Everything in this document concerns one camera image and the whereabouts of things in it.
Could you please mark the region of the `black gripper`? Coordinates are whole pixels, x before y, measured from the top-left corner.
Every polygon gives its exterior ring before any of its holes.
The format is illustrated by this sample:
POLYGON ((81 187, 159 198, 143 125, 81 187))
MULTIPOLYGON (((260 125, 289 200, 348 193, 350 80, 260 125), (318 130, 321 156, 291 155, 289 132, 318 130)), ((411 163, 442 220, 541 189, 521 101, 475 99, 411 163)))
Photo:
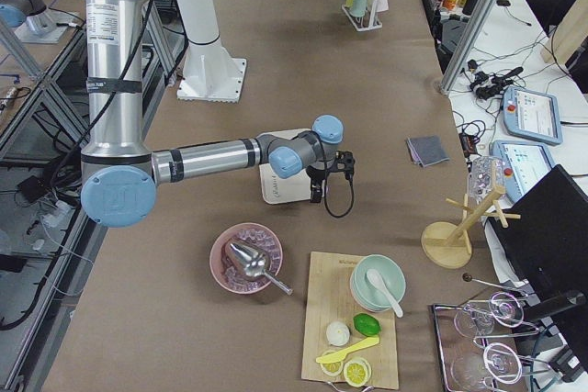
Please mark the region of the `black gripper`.
POLYGON ((325 198, 325 187, 328 185, 328 176, 330 174, 329 168, 317 168, 310 165, 306 168, 306 174, 311 179, 310 201, 312 203, 321 203, 325 198))

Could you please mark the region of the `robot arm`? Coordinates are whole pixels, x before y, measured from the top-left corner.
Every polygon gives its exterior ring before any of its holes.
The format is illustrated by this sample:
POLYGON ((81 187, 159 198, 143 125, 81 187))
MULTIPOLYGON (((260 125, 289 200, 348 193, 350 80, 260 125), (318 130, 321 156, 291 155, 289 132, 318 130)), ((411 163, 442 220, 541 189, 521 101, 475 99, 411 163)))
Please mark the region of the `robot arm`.
MULTIPOLYGON (((187 40, 179 94, 185 99, 235 102, 246 62, 221 43, 212 0, 176 0, 187 40)), ((139 54, 153 0, 85 0, 90 125, 81 150, 81 204, 107 227, 142 221, 157 187, 188 178, 267 163, 280 178, 311 177, 320 199, 328 176, 343 161, 342 122, 318 117, 290 139, 261 134, 163 151, 143 141, 142 67, 139 54)))

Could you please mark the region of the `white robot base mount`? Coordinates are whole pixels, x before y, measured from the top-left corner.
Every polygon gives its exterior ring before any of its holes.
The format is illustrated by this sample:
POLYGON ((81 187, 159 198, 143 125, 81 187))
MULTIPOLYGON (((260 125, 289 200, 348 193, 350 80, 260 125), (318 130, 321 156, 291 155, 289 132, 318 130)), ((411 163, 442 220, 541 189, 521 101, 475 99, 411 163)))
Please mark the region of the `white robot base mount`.
POLYGON ((236 103, 247 61, 233 58, 221 42, 213 0, 176 0, 188 48, 177 97, 236 103))

